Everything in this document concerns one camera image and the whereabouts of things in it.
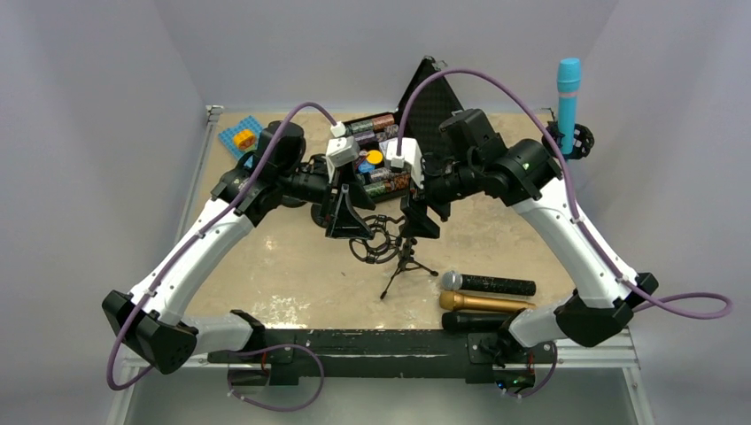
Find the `black tripod mic stand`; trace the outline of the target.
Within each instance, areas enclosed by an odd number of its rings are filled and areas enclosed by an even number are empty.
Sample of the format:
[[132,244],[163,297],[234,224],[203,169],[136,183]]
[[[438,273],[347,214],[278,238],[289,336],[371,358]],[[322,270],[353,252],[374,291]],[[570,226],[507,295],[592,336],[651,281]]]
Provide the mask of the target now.
[[397,266],[391,274],[379,299],[384,300],[396,276],[415,270],[424,270],[432,277],[438,277],[437,270],[426,267],[414,257],[414,247],[417,240],[414,237],[402,236],[398,231],[391,232],[390,225],[399,227],[406,219],[395,219],[384,214],[369,215],[364,219],[373,231],[371,240],[350,239],[348,242],[350,253],[360,262],[368,265],[380,265],[396,259]]

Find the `silver-head black microphone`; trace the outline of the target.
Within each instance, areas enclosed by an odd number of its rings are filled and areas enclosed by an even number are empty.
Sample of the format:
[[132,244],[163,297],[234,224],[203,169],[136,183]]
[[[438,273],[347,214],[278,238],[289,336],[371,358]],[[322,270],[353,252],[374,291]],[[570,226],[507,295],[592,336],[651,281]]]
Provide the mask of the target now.
[[534,281],[460,274],[455,271],[444,273],[441,276],[441,285],[444,290],[468,290],[523,297],[532,297],[537,293],[537,284]]

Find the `gold microphone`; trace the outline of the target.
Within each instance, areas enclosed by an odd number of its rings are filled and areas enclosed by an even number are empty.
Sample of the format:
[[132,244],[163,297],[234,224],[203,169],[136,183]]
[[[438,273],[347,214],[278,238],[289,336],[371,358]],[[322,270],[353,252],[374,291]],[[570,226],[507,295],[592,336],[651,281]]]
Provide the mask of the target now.
[[482,311],[493,313],[515,313],[525,309],[534,309],[533,303],[494,298],[464,295],[456,291],[443,291],[438,297],[439,306],[446,311]]

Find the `black microphone orange end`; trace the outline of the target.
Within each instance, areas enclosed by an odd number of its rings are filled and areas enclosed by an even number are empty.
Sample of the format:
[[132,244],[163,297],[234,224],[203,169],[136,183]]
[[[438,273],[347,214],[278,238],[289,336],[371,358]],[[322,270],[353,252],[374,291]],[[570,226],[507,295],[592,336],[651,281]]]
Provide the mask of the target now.
[[509,313],[447,312],[441,316],[441,326],[449,332],[496,332],[511,317]]

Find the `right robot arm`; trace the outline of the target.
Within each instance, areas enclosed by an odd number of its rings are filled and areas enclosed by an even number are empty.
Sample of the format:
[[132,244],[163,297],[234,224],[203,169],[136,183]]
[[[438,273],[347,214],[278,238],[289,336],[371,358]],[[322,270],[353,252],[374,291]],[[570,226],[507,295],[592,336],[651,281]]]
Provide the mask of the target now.
[[428,211],[448,220],[451,204],[483,193],[513,209],[538,233],[575,284],[572,295],[547,307],[523,307],[497,337],[499,353],[518,360],[532,346],[568,338],[594,347],[619,333],[658,282],[623,263],[578,209],[562,165],[531,139],[506,146],[485,113],[460,112],[438,127],[449,148],[445,163],[422,154],[414,138],[394,137],[385,157],[410,173],[401,228],[410,238],[438,239]]

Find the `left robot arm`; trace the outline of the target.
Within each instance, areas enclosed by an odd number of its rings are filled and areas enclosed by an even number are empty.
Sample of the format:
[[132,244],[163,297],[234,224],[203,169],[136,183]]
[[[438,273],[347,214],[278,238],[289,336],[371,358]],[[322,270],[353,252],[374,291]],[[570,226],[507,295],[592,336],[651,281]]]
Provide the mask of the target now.
[[249,314],[199,319],[185,312],[222,259],[286,197],[318,205],[327,238],[373,238],[356,213],[375,207],[351,175],[360,149],[347,137],[343,122],[330,130],[323,174],[301,166],[306,150],[301,126],[278,120],[261,130],[255,149],[221,176],[194,224],[157,267],[131,290],[113,290],[105,297],[102,307],[117,345],[127,346],[163,375],[195,354],[230,351],[243,362],[261,356],[264,338]]

